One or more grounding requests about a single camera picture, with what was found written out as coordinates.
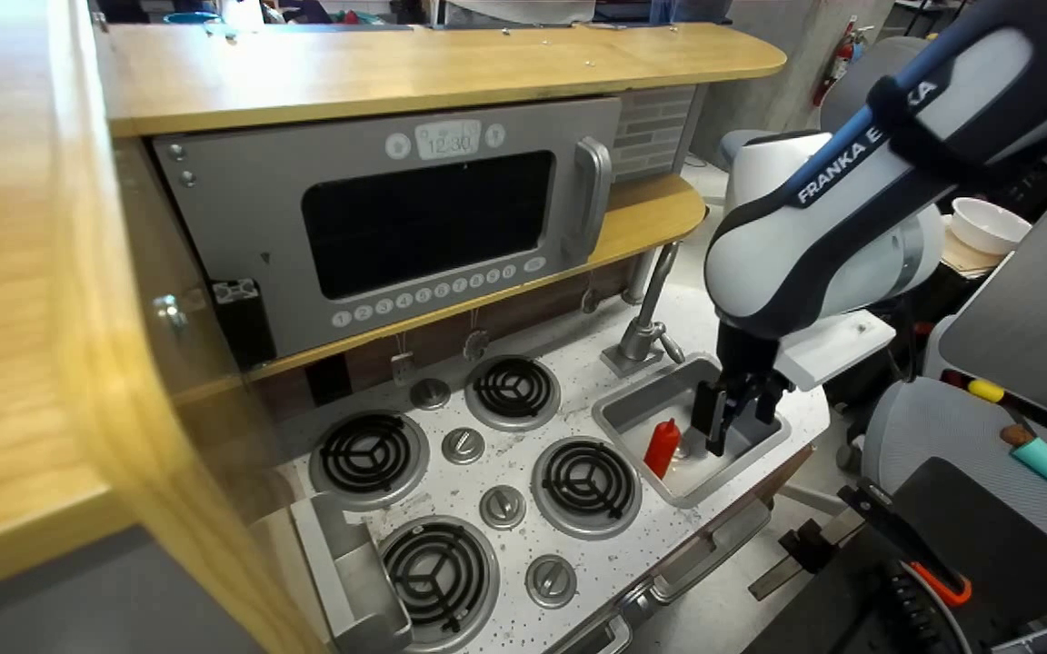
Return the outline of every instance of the wire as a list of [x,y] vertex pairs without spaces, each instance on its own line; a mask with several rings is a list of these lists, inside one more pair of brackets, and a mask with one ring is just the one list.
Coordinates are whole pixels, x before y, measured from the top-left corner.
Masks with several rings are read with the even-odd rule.
[[953,630],[958,644],[962,644],[962,654],[971,654],[971,644],[953,613],[953,607],[918,573],[918,567],[908,563],[897,563],[936,602],[936,609],[947,619],[947,624]]

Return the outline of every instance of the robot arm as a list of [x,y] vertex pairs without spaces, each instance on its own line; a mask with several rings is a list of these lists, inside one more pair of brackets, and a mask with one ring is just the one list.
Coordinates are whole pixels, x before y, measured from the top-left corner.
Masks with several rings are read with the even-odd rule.
[[880,79],[797,173],[718,230],[706,287],[725,321],[725,413],[757,396],[771,420],[780,340],[924,279],[940,252],[918,242],[918,212],[1045,143],[1047,2],[981,0]]

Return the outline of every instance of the metal bracket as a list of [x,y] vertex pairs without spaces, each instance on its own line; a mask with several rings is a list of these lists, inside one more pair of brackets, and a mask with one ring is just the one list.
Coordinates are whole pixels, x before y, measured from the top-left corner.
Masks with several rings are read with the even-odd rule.
[[466,334],[466,340],[461,340],[461,358],[485,358],[485,356],[489,356],[489,346],[490,346],[490,332],[473,332],[473,334]]
[[602,308],[602,292],[598,292],[598,287],[587,287],[587,292],[583,292],[583,312],[593,317],[598,308]]
[[408,384],[414,378],[414,351],[410,350],[400,350],[390,356],[390,378],[397,384]]

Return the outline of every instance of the red object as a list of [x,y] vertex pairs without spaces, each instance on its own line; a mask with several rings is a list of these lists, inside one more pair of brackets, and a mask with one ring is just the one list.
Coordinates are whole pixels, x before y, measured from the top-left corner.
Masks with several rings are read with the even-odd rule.
[[682,442],[682,427],[676,420],[660,420],[646,452],[643,452],[643,465],[662,481],[671,471],[674,452]]
[[837,44],[837,52],[828,53],[828,63],[827,63],[827,68],[821,68],[821,79],[817,79],[817,88],[814,88],[810,104],[821,104],[827,91],[846,75],[846,64],[850,64],[850,58],[856,58],[856,31],[859,31],[859,30],[856,30],[856,17],[850,17],[846,30],[844,30],[844,35],[840,35],[840,44]]
[[908,567],[936,590],[936,595],[940,595],[942,602],[949,602],[949,607],[971,602],[974,590],[971,590],[969,579],[964,579],[964,590],[953,590],[953,585],[947,585],[942,579],[936,579],[936,569],[924,567],[922,561],[914,561]]

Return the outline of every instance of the microwave window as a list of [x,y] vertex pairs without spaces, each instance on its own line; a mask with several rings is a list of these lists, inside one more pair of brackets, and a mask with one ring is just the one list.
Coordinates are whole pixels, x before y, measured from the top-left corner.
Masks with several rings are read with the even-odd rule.
[[537,248],[554,154],[422,168],[305,189],[323,299]]

